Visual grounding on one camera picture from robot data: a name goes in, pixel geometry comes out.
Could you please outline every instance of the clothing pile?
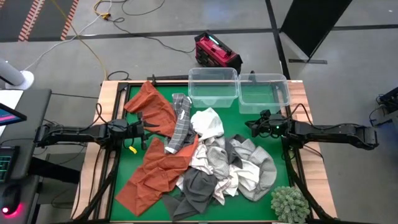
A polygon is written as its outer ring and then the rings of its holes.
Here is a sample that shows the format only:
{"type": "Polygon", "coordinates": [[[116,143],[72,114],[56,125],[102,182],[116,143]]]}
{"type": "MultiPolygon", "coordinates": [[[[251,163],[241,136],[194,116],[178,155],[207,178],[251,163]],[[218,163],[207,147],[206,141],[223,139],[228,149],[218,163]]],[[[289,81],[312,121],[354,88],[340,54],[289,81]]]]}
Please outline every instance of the clothing pile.
{"type": "Polygon", "coordinates": [[[154,138],[143,165],[133,173],[116,200],[139,216],[160,198],[173,221],[204,213],[215,198],[239,191],[247,199],[259,200],[272,187],[277,171],[271,156],[250,139],[224,137],[223,123],[208,108],[190,118],[192,102],[182,93],[173,94],[170,104],[150,82],[124,108],[142,112],[156,127],[149,131],[165,136],[154,138]],[[168,194],[177,186],[181,195],[168,194]]]}

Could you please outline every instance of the monitor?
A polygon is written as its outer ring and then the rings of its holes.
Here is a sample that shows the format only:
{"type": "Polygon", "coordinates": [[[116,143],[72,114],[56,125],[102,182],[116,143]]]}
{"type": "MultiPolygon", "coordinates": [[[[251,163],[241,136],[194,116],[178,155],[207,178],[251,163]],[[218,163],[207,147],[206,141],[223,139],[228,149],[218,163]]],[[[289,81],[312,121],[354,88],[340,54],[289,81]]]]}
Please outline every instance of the monitor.
{"type": "Polygon", "coordinates": [[[0,126],[26,121],[26,116],[0,103],[0,126]]]}

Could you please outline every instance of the red portable power station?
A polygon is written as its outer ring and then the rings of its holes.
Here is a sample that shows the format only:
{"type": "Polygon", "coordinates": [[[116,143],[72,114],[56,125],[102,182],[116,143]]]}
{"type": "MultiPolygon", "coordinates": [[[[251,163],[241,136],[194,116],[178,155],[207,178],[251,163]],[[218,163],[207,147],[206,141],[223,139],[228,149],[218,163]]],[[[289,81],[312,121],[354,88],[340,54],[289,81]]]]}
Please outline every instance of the red portable power station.
{"type": "Polygon", "coordinates": [[[241,73],[241,56],[233,52],[213,34],[204,32],[195,37],[196,58],[204,67],[230,67],[241,73]]]}

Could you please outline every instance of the striped floor marking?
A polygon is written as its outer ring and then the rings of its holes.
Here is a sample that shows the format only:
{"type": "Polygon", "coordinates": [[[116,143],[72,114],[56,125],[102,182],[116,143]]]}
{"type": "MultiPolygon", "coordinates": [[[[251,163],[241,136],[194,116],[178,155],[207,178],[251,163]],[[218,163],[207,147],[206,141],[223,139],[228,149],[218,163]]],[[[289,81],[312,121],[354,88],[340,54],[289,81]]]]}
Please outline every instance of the striped floor marking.
{"type": "Polygon", "coordinates": [[[18,41],[27,41],[29,39],[30,32],[32,31],[32,28],[37,20],[37,17],[39,16],[40,10],[43,7],[45,0],[34,0],[32,7],[30,7],[30,10],[26,16],[24,25],[22,25],[21,32],[19,33],[18,36],[18,41]]]}
{"type": "Polygon", "coordinates": [[[72,2],[72,6],[70,8],[68,18],[65,21],[65,26],[63,27],[63,30],[62,30],[61,40],[65,40],[67,38],[70,24],[72,23],[72,19],[73,19],[73,16],[75,15],[78,3],[79,3],[79,0],[73,0],[73,2],[72,2]]]}

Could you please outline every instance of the gray cloth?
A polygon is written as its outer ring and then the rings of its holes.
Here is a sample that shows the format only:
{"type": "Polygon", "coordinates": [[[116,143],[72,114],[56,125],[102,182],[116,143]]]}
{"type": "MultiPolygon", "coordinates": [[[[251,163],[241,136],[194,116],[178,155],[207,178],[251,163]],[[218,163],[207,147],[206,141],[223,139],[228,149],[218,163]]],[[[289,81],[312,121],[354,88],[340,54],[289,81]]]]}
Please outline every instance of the gray cloth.
{"type": "Polygon", "coordinates": [[[218,146],[226,151],[228,164],[233,164],[238,168],[242,169],[242,160],[239,157],[239,154],[235,151],[232,144],[228,141],[225,141],[225,137],[212,137],[205,141],[205,146],[218,146]]]}
{"type": "Polygon", "coordinates": [[[207,160],[213,167],[214,176],[223,180],[229,176],[228,154],[225,151],[225,138],[211,137],[205,141],[207,160]]]}
{"type": "Polygon", "coordinates": [[[258,201],[271,189],[276,180],[277,170],[274,160],[261,146],[256,147],[250,139],[235,136],[230,140],[235,151],[242,159],[252,162],[260,168],[259,183],[254,190],[247,190],[241,184],[238,189],[249,200],[258,201]]]}
{"type": "Polygon", "coordinates": [[[214,175],[207,175],[203,171],[190,167],[184,174],[183,195],[179,197],[162,196],[172,221],[183,220],[205,212],[217,182],[214,175]]]}
{"type": "Polygon", "coordinates": [[[171,139],[165,138],[165,153],[177,153],[195,140],[195,132],[190,122],[191,101],[183,93],[173,94],[172,107],[177,116],[177,123],[171,139]]]}

